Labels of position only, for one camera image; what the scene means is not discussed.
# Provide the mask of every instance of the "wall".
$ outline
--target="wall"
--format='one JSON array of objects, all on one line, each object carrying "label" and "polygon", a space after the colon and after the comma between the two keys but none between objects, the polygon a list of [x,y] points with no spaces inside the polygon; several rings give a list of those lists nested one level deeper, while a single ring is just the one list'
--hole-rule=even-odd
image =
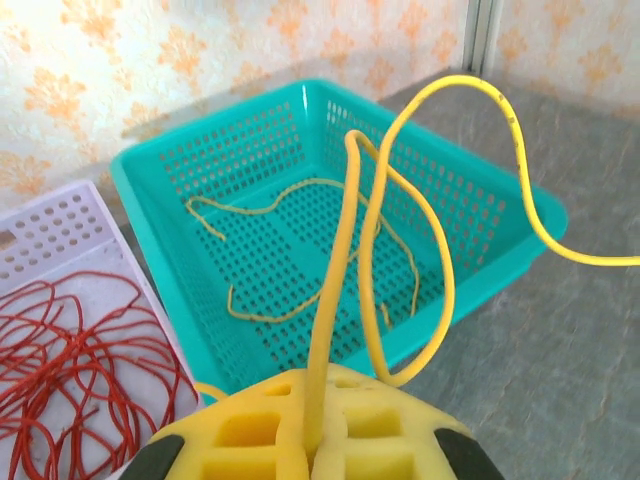
[{"label": "wall", "polygon": [[501,3],[489,76],[640,118],[640,1]]},{"label": "wall", "polygon": [[459,67],[466,8],[0,0],[0,210],[88,177],[120,215],[107,168],[125,145],[300,77],[379,99]]}]

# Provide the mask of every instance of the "yellow wire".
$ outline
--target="yellow wire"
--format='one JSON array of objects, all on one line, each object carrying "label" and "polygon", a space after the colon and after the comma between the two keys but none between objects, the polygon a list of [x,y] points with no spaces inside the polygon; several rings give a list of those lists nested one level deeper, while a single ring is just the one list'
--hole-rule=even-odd
[{"label": "yellow wire", "polygon": [[[372,148],[372,151],[370,152],[370,153],[372,153],[371,156],[372,156],[372,158],[376,159],[377,156],[378,156],[378,152],[375,149],[375,147],[373,147],[373,145],[371,145],[371,148]],[[303,180],[301,182],[295,183],[295,184],[287,187],[282,192],[280,192],[280,194],[276,197],[276,199],[273,201],[273,203],[271,203],[271,205],[269,205],[267,207],[263,207],[263,208],[249,209],[249,208],[233,207],[233,206],[230,206],[230,205],[224,205],[222,203],[216,202],[215,200],[212,200],[212,199],[209,199],[209,198],[206,198],[206,197],[201,197],[201,196],[191,197],[188,200],[188,202],[186,204],[186,207],[187,207],[187,210],[189,211],[189,213],[192,216],[194,216],[205,227],[205,229],[209,233],[211,233],[212,235],[216,236],[217,238],[219,238],[223,242],[226,242],[226,240],[227,240],[226,235],[224,235],[222,232],[220,232],[217,228],[213,227],[202,215],[198,214],[195,211],[195,209],[193,208],[193,203],[194,202],[203,203],[205,205],[210,205],[210,206],[216,207],[216,208],[218,208],[220,210],[224,210],[224,211],[232,212],[232,213],[237,213],[237,214],[241,214],[241,215],[264,215],[264,214],[267,214],[267,213],[270,213],[270,212],[274,211],[276,209],[276,207],[280,204],[280,202],[282,202],[282,200],[284,200],[284,198],[287,195],[290,195],[291,193],[295,192],[296,190],[300,190],[301,188],[304,188],[304,187],[307,187],[307,186],[310,186],[310,185],[328,185],[328,186],[331,186],[331,187],[344,189],[344,184],[340,183],[340,182],[337,182],[335,180],[330,180],[330,179],[327,179],[327,178],[310,178],[310,179]],[[358,200],[365,207],[368,207],[369,201],[360,192],[358,192]],[[382,223],[382,225],[385,227],[385,229],[389,232],[389,235],[391,236],[391,238],[404,251],[404,253],[407,255],[407,259],[409,260],[409,267],[411,268],[411,271],[413,272],[413,276],[414,276],[414,289],[413,289],[413,296],[411,298],[411,311],[410,311],[410,316],[413,316],[413,315],[415,315],[416,310],[417,310],[418,294],[420,292],[420,272],[418,271],[418,267],[416,266],[415,259],[413,257],[413,253],[411,252],[411,249],[407,246],[407,244],[404,242],[404,240],[402,240],[402,238],[396,233],[396,231],[391,226],[389,221],[382,214],[380,214],[379,222],[376,222],[375,235],[377,236],[378,233],[380,232],[380,223]],[[357,256],[357,254],[358,254],[358,249],[356,249],[349,256],[348,263],[351,263],[353,261],[353,259]],[[316,302],[318,300],[318,298],[320,297],[321,290],[318,290],[316,293],[311,295],[308,299],[306,299],[305,301],[301,302],[296,307],[292,308],[289,312],[287,312],[287,313],[285,313],[283,315],[277,316],[277,317],[269,316],[269,315],[260,315],[260,314],[256,314],[256,313],[243,313],[243,312],[238,312],[238,311],[234,310],[233,309],[233,292],[234,292],[234,287],[233,287],[233,285],[230,285],[229,286],[229,291],[227,292],[227,311],[229,312],[229,314],[232,317],[235,317],[235,318],[237,318],[239,320],[258,321],[258,322],[267,322],[267,323],[280,323],[280,322],[284,322],[284,321],[290,320],[291,318],[293,318],[297,314],[299,314],[301,311],[303,311],[304,309],[306,309],[307,307],[312,305],[314,302]],[[382,312],[382,317],[384,319],[385,325],[387,326],[387,328],[391,328],[391,319],[389,317],[388,309],[386,308],[385,305],[381,305],[380,306],[380,310]]]},{"label": "yellow wire", "polygon": [[[380,146],[380,153],[377,156],[376,171],[373,181],[373,188],[371,197],[369,199],[369,207],[365,214],[364,223],[360,234],[360,250],[358,255],[358,290],[360,293],[360,305],[362,311],[362,321],[364,326],[365,337],[367,341],[367,348],[369,355],[374,366],[374,370],[378,378],[393,386],[400,386],[411,380],[420,370],[428,363],[433,357],[437,349],[442,344],[442,341],[446,335],[446,332],[451,324],[453,316],[453,308],[455,304],[455,282],[453,275],[453,266],[451,262],[451,255],[447,245],[446,237],[438,218],[427,202],[427,200],[418,192],[418,190],[411,185],[406,179],[399,175],[393,168],[389,166],[389,157],[391,154],[391,148],[393,142],[398,135],[400,129],[409,120],[411,115],[420,107],[420,105],[431,95],[438,90],[451,87],[451,86],[468,86],[480,90],[488,95],[494,102],[498,104],[505,118],[511,134],[513,137],[513,144],[516,152],[516,160],[518,163],[519,179],[522,187],[522,196],[524,201],[524,208],[527,213],[527,217],[534,232],[538,237],[549,247],[550,250],[563,256],[569,260],[573,260],[578,263],[584,263],[594,266],[638,266],[640,265],[640,257],[599,257],[594,255],[587,255],[584,253],[576,252],[567,247],[564,247],[556,240],[544,228],[544,225],[540,221],[535,203],[533,200],[533,193],[531,191],[531,182],[529,179],[529,173],[527,169],[526,151],[524,146],[524,138],[520,124],[516,118],[515,111],[511,104],[507,101],[504,95],[496,89],[494,86],[476,77],[467,75],[450,75],[438,79],[426,87],[424,87],[404,108],[404,110],[396,117],[391,127],[385,134],[382,144]],[[357,190],[357,176],[349,175],[353,170],[359,170],[360,165],[360,153],[357,145],[354,141],[348,141],[354,132],[351,131],[345,137],[345,144],[348,154],[348,170],[347,181],[344,194],[344,204],[352,202],[353,200],[348,197],[349,192]],[[367,150],[373,148],[371,142],[360,132],[355,133],[355,138],[360,140]],[[375,321],[375,302],[373,294],[373,281],[372,281],[372,260],[373,260],[373,232],[375,224],[382,208],[382,202],[384,198],[384,192],[386,187],[387,175],[392,181],[397,183],[402,189],[404,189],[413,200],[418,204],[422,211],[427,216],[431,227],[434,230],[436,243],[440,251],[440,257],[442,259],[442,266],[444,272],[444,306],[440,322],[434,332],[433,336],[427,343],[427,345],[420,351],[415,359],[400,370],[396,374],[391,374],[384,358],[384,351],[382,349],[382,340],[380,338],[380,332],[378,330],[377,322]],[[338,242],[338,239],[344,238],[347,234],[353,233],[351,212],[345,209],[343,204],[343,214],[340,218],[338,231],[336,232],[336,241],[334,243],[334,251],[332,252],[330,269],[340,270],[342,265],[333,265],[342,260],[342,245]],[[319,304],[335,305],[337,306],[339,301],[339,291],[335,290],[323,291],[320,296]],[[330,343],[331,330],[328,329],[330,325],[333,327],[333,316],[323,316],[325,312],[318,310],[316,314],[316,321],[314,323],[313,336],[311,341],[311,349],[309,354],[309,368],[307,372],[307,383],[305,390],[305,410],[304,410],[304,444],[308,453],[316,451],[320,441],[322,440],[322,424],[324,419],[324,400],[316,400],[324,398],[326,389],[326,369],[329,361],[328,347],[326,345]]]},{"label": "yellow wire", "polygon": [[213,385],[208,385],[202,382],[195,382],[193,384],[193,388],[195,388],[198,392],[204,393],[205,395],[209,395],[215,400],[222,400],[223,398],[227,398],[229,395],[224,393],[218,387],[214,387]]}]

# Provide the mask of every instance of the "gray countertop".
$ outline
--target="gray countertop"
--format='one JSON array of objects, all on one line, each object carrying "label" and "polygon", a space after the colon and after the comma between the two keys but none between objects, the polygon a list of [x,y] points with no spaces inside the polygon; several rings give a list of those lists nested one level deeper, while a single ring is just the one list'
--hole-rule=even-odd
[{"label": "gray countertop", "polygon": [[[420,86],[382,103],[400,111]],[[569,210],[563,243],[640,254],[639,126],[497,86],[521,120],[533,181]],[[509,130],[483,94],[440,92],[414,120],[515,171]],[[507,479],[639,479],[639,293],[640,268],[547,252],[455,326],[405,389],[468,425]]]}]

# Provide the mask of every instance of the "yellow sponge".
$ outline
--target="yellow sponge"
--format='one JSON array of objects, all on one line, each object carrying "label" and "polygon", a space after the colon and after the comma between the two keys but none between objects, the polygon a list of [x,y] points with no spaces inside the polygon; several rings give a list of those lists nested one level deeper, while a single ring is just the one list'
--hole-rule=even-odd
[{"label": "yellow sponge", "polygon": [[282,373],[159,431],[151,442],[184,439],[166,480],[456,480],[435,431],[470,437],[464,425],[338,365],[329,368],[324,438],[308,459],[305,374]]}]

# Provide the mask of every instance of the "black plastic piece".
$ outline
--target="black plastic piece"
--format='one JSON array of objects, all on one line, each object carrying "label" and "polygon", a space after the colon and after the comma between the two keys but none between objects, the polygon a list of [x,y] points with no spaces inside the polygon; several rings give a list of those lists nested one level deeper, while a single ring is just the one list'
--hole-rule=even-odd
[{"label": "black plastic piece", "polygon": [[180,435],[167,435],[143,447],[120,480],[164,480],[184,446]]},{"label": "black plastic piece", "polygon": [[505,480],[474,439],[448,428],[435,435],[458,480]]}]

